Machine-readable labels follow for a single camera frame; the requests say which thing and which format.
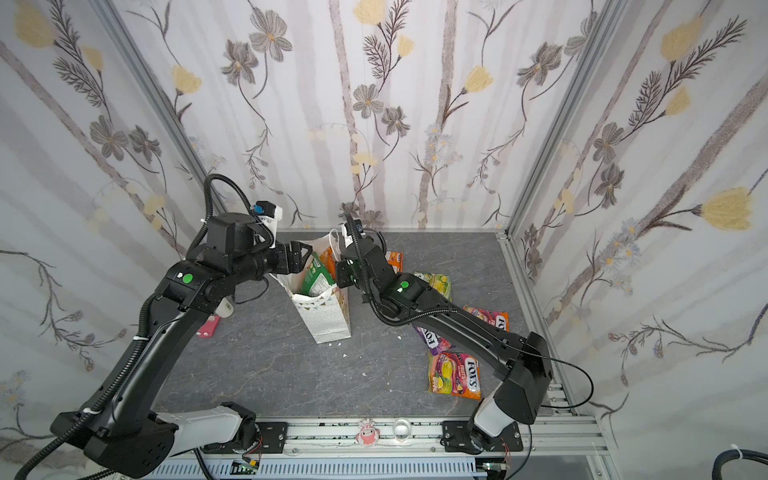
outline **black mounting plate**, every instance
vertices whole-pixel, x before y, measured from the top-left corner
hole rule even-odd
[[[261,432],[261,453],[283,453],[288,424],[286,422],[256,422],[256,425]],[[205,445],[202,450],[203,453],[208,454],[237,453],[232,449],[232,445],[226,443],[210,443]]]
[[[522,452],[523,441],[520,438],[520,429],[517,422],[512,422],[507,425],[507,428],[502,430],[502,434],[496,439],[486,452],[499,452],[504,453],[504,442],[507,443],[507,448],[510,452]],[[467,429],[466,421],[454,421],[446,420],[442,423],[442,439],[440,443],[445,447],[446,452],[462,452],[470,455],[477,455],[481,453],[472,444],[469,438],[469,429]]]

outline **pink cartoon figure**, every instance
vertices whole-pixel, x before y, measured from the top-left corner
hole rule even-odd
[[[379,429],[374,426],[375,423],[373,419],[362,419],[357,425],[360,425],[360,433],[355,437],[357,442],[363,447],[375,445],[379,440],[380,432]]]

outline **floral wallpaper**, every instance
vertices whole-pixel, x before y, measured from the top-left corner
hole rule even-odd
[[[205,167],[281,228],[499,229],[603,2],[114,3]]]
[[[511,235],[627,479],[768,449],[766,18],[764,2],[630,2]]]
[[[0,472],[10,478],[50,441],[55,415],[111,371],[204,206],[87,2],[0,12],[0,272],[12,279],[0,292]],[[195,88],[183,71],[174,78],[184,94]],[[85,461],[62,448],[35,475],[81,477]]]

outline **pink object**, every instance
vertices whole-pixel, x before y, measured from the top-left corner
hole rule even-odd
[[[373,419],[362,419],[358,422],[358,425],[360,425],[360,433],[355,438],[360,445],[370,447],[379,441],[380,432],[379,429],[374,427]]]
[[[216,325],[219,324],[219,320],[221,320],[221,317],[218,315],[209,316],[208,321],[205,322],[202,327],[200,327],[195,335],[204,339],[209,339],[210,337],[214,336],[214,331],[216,330]]]

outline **white paper bag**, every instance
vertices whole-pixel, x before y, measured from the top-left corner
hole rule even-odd
[[[339,260],[337,256],[339,244],[332,233],[317,240],[301,241],[310,245],[313,252],[317,252],[318,255],[333,245],[334,260],[337,261]],[[296,293],[299,291],[311,263],[312,257],[307,261],[301,273],[273,275],[273,277],[288,292],[288,296],[299,311],[306,328],[310,330],[317,343],[348,339],[352,336],[352,332],[349,326],[349,303],[347,302],[346,288],[340,289],[333,285],[315,297]]]

